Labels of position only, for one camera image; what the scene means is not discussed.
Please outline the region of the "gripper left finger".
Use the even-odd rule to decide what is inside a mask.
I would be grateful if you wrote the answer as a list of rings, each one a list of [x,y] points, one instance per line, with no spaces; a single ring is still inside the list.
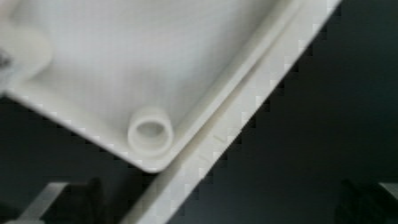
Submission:
[[[51,182],[14,224],[103,224],[105,195],[98,178],[85,183]]]

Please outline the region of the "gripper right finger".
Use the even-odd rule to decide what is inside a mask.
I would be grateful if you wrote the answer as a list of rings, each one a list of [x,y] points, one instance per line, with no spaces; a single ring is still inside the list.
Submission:
[[[398,224],[398,182],[341,182],[334,224]]]

